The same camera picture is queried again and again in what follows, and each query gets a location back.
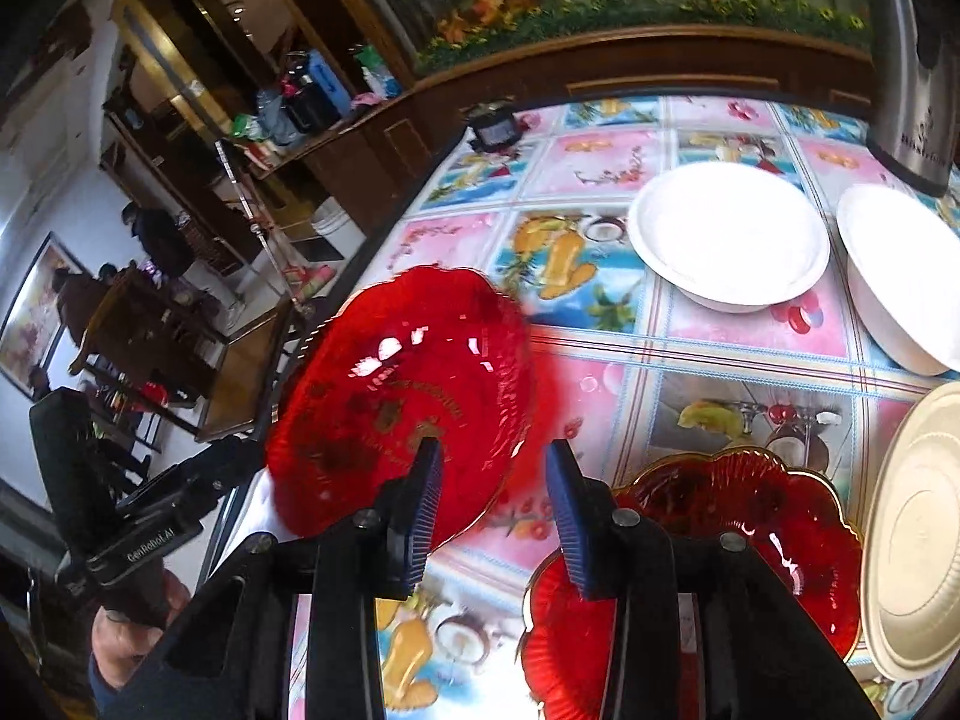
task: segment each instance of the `beige plate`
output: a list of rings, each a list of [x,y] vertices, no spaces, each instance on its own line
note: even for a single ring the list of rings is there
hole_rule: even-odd
[[[880,672],[915,680],[960,646],[960,383],[930,392],[894,436],[866,529],[860,604]]]

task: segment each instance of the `dining table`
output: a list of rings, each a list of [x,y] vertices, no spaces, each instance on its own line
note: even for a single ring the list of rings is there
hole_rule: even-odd
[[[916,193],[871,156],[865,122],[789,101],[627,95],[524,110],[517,122],[520,141],[493,153],[474,151],[464,132],[355,285],[413,266],[481,272],[527,317],[536,397],[554,404],[534,408],[524,447],[486,511],[431,554],[410,600],[378,618],[391,718],[535,720],[544,710],[518,651],[532,624],[531,582],[559,547],[544,482],[549,440],[567,440],[584,475],[612,488],[672,456],[765,448],[786,469],[828,485],[862,538],[901,421],[956,378],[915,375],[872,340],[851,301],[836,223],[844,191],[872,183],[915,197],[960,235],[955,169],[942,199]],[[637,193],[666,170],[717,160],[789,182],[824,220],[829,266],[798,298],[720,313],[635,252],[627,213]],[[737,278],[771,265],[757,260]],[[272,508],[271,485],[268,473],[258,477],[224,554],[259,530],[293,537]],[[302,596],[296,613],[292,720],[304,717],[309,605]],[[947,672],[888,680],[862,635],[843,655],[885,720],[912,717]]]

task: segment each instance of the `white bucket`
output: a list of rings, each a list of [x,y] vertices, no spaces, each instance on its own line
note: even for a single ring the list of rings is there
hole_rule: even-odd
[[[360,245],[366,237],[360,231],[360,228],[353,223],[347,212],[340,207],[340,204],[329,197],[323,205],[320,205],[314,215],[310,218],[310,225],[317,235],[322,235],[335,250],[339,251],[344,260],[350,258],[360,248]]]

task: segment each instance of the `person in black jacket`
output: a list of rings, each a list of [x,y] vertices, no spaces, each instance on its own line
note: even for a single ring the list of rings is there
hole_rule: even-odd
[[[201,292],[210,293],[227,309],[227,327],[236,322],[244,309],[243,300],[222,275],[195,255],[170,214],[162,208],[140,208],[130,203],[121,218],[164,276],[184,279]]]

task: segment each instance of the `metal flask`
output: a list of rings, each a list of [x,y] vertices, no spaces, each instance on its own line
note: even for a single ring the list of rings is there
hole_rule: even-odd
[[[957,137],[956,48],[914,0],[870,0],[877,90],[867,147],[930,196],[947,191]]]

